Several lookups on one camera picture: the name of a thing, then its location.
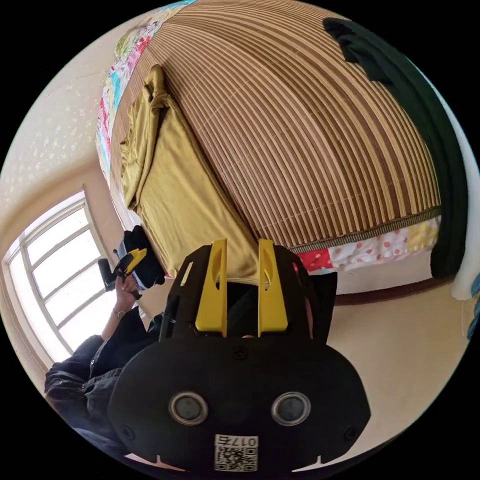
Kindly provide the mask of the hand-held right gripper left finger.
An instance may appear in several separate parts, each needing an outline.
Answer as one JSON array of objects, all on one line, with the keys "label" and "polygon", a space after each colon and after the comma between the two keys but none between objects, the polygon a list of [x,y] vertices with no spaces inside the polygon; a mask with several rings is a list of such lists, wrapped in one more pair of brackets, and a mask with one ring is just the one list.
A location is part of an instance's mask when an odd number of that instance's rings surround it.
[{"label": "hand-held right gripper left finger", "polygon": [[210,245],[195,328],[202,334],[227,335],[227,239]]}]

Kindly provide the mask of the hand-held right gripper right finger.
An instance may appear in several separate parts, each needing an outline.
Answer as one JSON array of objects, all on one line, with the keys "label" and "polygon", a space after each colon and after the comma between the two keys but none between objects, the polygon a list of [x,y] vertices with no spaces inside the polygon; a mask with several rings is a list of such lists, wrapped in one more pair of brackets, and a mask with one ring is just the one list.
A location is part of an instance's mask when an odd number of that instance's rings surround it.
[{"label": "hand-held right gripper right finger", "polygon": [[283,333],[288,318],[272,240],[259,241],[258,273],[258,336]]}]

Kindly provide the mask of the person's left hand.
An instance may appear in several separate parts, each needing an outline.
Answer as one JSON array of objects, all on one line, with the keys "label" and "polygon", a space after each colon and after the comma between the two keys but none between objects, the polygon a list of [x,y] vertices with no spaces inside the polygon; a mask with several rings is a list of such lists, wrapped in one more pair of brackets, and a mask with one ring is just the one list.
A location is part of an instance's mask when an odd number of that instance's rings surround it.
[{"label": "person's left hand", "polygon": [[116,277],[115,293],[116,301],[113,311],[117,314],[119,314],[120,312],[129,312],[137,302],[134,294],[138,293],[138,289],[131,276],[128,276],[126,278],[123,278],[121,276]]}]

